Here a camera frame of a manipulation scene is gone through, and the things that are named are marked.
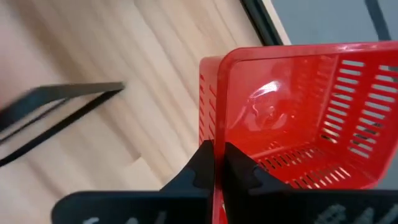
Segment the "red shopping basket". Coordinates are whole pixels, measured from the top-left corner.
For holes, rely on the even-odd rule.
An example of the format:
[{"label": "red shopping basket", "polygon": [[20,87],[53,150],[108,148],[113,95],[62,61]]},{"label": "red shopping basket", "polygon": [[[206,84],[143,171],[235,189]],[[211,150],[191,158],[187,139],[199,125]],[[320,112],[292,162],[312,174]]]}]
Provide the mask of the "red shopping basket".
[{"label": "red shopping basket", "polygon": [[[286,184],[366,189],[398,140],[398,42],[251,47],[200,63],[200,142],[231,142]],[[216,172],[214,220],[222,195]]]}]

